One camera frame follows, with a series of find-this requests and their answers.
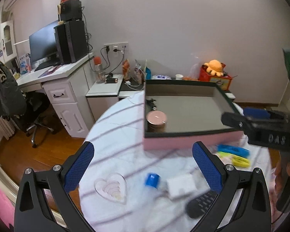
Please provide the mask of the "blue highlighter marker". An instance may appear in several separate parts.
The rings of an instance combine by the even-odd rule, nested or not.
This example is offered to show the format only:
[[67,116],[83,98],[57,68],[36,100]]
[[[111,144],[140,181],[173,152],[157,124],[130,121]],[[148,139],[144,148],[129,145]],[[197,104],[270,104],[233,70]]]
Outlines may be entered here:
[[248,158],[250,156],[250,151],[245,149],[245,148],[241,148],[241,147],[235,147],[235,146],[230,146],[230,145],[218,145],[217,146],[217,151],[219,152],[226,152],[229,154],[234,154],[236,156],[240,156],[243,158]]

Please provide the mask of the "yellow highlighter marker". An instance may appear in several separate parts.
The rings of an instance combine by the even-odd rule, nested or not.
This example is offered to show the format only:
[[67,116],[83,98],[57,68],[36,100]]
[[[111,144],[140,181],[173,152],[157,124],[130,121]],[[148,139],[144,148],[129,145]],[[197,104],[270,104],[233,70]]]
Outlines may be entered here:
[[216,152],[215,155],[217,155],[220,160],[226,165],[231,164],[235,167],[239,168],[249,168],[250,167],[250,160],[237,156],[235,154],[230,154],[226,152]]

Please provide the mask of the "black remote control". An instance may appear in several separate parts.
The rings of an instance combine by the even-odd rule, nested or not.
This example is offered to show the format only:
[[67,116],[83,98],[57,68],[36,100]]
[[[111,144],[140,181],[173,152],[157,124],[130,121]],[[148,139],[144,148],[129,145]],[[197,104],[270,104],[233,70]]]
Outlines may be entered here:
[[185,208],[188,217],[197,219],[203,216],[209,210],[217,195],[217,192],[210,190],[190,200]]

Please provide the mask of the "white power adapter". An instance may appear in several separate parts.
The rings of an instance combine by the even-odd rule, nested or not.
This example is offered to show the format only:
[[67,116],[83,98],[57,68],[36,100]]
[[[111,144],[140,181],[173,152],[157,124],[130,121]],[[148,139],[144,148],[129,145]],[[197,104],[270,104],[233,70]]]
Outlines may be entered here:
[[191,173],[167,179],[166,186],[171,200],[180,199],[197,191],[194,177]]

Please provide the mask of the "blue capped glue bottle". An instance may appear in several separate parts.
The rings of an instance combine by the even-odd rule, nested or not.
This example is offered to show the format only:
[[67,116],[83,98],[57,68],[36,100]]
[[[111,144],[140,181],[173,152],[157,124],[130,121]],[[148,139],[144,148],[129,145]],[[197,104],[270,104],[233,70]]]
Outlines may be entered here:
[[153,188],[161,192],[167,192],[168,187],[166,181],[156,173],[148,173],[145,182],[145,187]]

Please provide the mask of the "pink and black tray box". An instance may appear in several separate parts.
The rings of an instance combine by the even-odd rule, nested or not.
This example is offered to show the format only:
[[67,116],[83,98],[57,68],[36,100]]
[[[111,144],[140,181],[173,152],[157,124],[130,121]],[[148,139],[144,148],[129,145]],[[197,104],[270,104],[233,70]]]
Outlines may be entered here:
[[[213,96],[197,96],[195,87],[166,85],[158,91],[153,85],[144,90],[143,147],[146,150],[187,149],[201,141],[206,146],[230,143],[241,139],[243,132],[225,126],[221,116],[225,112],[239,114],[235,105],[228,105],[217,90]],[[156,111],[167,116],[164,132],[148,132],[146,99],[156,100]]]

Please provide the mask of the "white striped tablecloth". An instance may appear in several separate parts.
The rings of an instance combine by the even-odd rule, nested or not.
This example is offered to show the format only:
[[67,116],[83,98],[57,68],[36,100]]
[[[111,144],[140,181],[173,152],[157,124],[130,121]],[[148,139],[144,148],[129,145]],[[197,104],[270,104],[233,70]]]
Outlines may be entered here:
[[[79,183],[80,206],[95,231],[190,231],[186,204],[209,190],[191,149],[144,150],[144,93],[109,108],[87,141],[95,153]],[[164,180],[191,173],[197,191],[177,200],[144,186],[148,173]]]

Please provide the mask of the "black office chair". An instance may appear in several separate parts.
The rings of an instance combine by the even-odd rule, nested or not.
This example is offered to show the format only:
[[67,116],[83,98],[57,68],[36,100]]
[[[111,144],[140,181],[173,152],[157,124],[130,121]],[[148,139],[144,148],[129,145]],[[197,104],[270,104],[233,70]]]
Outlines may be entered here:
[[11,119],[15,125],[23,131],[27,137],[31,136],[31,145],[37,147],[35,137],[39,127],[48,129],[52,134],[55,130],[44,125],[43,114],[48,110],[50,101],[46,94],[42,92],[29,92],[26,94],[26,112],[21,115],[13,115]]

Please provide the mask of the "dark jacket on chair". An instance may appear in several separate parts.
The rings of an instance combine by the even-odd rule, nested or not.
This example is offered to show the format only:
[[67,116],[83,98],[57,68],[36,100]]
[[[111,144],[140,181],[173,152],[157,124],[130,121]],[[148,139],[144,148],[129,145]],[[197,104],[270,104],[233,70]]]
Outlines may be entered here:
[[26,112],[26,99],[10,70],[0,61],[0,117],[10,118]]

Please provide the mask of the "blue white snack bag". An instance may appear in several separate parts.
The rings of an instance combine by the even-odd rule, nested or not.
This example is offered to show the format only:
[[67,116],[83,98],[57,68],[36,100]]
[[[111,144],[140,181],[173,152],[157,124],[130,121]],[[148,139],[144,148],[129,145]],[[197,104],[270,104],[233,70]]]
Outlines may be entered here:
[[145,68],[145,74],[146,74],[146,80],[151,80],[151,70],[147,64],[146,64],[146,68]]

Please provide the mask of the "white low tv cabinet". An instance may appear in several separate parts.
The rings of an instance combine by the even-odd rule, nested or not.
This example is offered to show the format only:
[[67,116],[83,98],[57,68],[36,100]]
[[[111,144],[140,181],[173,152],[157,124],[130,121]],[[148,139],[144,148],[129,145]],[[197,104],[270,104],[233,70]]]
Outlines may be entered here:
[[146,85],[153,85],[158,91],[166,85],[179,85],[183,88],[185,85],[195,87],[192,91],[197,96],[213,96],[211,91],[217,90],[227,101],[228,105],[233,106],[232,100],[227,96],[227,93],[222,91],[215,83],[201,81],[186,81],[186,80],[148,80],[141,85],[128,86],[125,84],[122,75],[114,75],[113,79],[116,83],[97,83],[95,82],[86,94],[88,104],[91,109],[94,121],[97,121],[103,113],[117,103],[119,100],[133,96],[135,93],[144,91]]

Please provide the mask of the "orange snack bag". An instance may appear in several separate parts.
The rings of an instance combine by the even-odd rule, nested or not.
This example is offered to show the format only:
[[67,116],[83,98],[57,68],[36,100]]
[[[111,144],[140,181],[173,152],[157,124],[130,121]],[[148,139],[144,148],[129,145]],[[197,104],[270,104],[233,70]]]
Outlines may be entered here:
[[124,81],[128,81],[130,80],[131,76],[130,76],[130,63],[129,60],[126,59],[123,63],[122,63],[122,75],[123,80]]

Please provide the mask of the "white glass door cabinet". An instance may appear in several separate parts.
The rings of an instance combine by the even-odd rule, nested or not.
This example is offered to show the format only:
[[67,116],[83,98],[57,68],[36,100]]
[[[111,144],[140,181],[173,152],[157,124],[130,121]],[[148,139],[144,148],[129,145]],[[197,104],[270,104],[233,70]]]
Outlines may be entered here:
[[17,57],[13,21],[0,24],[0,61],[7,63]]

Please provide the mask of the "black speaker on tower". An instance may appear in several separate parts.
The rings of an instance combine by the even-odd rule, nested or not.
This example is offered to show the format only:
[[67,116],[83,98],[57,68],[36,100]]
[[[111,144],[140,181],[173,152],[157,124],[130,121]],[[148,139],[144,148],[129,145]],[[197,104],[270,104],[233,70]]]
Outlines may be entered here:
[[59,21],[82,20],[82,3],[79,0],[68,0],[57,6]]

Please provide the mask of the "wall power socket strip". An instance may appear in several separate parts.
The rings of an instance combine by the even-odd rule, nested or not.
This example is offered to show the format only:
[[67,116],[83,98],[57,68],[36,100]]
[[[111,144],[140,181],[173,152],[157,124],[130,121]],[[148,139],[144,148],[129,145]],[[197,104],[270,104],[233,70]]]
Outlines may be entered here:
[[110,50],[117,49],[119,51],[128,51],[129,50],[129,43],[128,42],[123,42],[123,43],[105,43],[104,47],[109,47]]

